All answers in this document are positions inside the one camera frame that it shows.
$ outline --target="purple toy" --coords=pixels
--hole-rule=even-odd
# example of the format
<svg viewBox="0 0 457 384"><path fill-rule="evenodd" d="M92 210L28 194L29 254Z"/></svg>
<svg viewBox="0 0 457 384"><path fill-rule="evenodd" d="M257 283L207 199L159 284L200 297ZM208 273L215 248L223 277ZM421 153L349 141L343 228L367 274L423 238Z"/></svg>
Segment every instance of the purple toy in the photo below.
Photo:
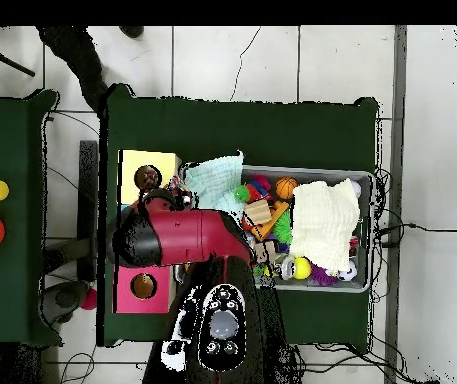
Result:
<svg viewBox="0 0 457 384"><path fill-rule="evenodd" d="M324 268L312 264L311 262L310 264L312 265L312 273L309 277L310 280L318 283L319 286L322 287L332 286L334 283L336 283L337 278L326 274L326 270Z"/></svg>

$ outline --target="gray plastic bin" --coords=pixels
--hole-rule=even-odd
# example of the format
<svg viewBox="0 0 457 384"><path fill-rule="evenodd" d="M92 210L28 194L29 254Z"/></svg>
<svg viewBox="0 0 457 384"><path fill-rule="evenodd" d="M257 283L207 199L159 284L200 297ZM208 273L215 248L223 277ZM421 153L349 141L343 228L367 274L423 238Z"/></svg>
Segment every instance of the gray plastic bin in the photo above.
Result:
<svg viewBox="0 0 457 384"><path fill-rule="evenodd" d="M354 231L360 244L357 256L352 258L356 264L358 274L352 281L338 281L333 286L321 287L307 285L307 280L291 279L283 281L275 279L278 290L305 290L305 291L334 291L347 293L360 293L370 286L372 281L372 240L373 220L375 204L375 178L372 174L364 171L331 171L304 168L272 168L266 166L244 165L242 182L248 182L252 177L263 175L274 186L280 177L294 177L299 184L308 184L313 181L325 181L333 186L346 178L356 181L361 186L361 196L358 199L360 207L360 220ZM262 283L263 276L255 276L257 286Z"/></svg>

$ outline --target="white cloth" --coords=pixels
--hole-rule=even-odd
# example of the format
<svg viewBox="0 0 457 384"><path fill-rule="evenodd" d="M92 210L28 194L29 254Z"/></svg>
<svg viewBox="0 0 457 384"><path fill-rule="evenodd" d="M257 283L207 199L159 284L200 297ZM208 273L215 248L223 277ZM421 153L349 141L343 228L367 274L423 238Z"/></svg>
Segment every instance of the white cloth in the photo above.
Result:
<svg viewBox="0 0 457 384"><path fill-rule="evenodd" d="M293 193L290 254L305 256L322 268L349 271L349 240L360 215L351 181L334 187L315 181Z"/></svg>

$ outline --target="dark green tablecloth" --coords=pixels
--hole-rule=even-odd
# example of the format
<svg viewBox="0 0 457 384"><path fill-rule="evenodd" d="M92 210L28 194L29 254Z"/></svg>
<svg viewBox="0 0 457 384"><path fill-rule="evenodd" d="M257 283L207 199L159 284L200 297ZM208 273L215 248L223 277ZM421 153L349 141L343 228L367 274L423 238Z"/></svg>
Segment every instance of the dark green tablecloth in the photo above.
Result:
<svg viewBox="0 0 457 384"><path fill-rule="evenodd" d="M0 99L0 202L5 238L0 245L0 342L56 344L58 335L38 315L42 274L42 125L57 93Z"/></svg>
<svg viewBox="0 0 457 384"><path fill-rule="evenodd" d="M374 172L374 99L361 99L354 105L219 103L181 98L136 99L124 85L111 89L108 119L102 123L101 133L101 166L107 167L108 222L116 216L120 149L174 152L184 162L231 155L240 149L247 165ZM113 267L106 263L105 311L100 311L98 321L105 342L161 338L166 315L111 312L112 275ZM366 346L368 291L279 291L279 297L289 343L344 342Z"/></svg>

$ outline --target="light blue cloth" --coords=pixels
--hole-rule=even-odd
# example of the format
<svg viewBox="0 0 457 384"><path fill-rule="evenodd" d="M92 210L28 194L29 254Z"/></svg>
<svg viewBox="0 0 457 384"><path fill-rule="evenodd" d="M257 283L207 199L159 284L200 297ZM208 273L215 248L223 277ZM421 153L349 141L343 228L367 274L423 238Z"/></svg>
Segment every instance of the light blue cloth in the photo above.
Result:
<svg viewBox="0 0 457 384"><path fill-rule="evenodd" d="M235 198L241 185L242 152L238 156L223 156L187 169L185 185L198 198L198 209L228 212L237 223L242 220L245 203Z"/></svg>

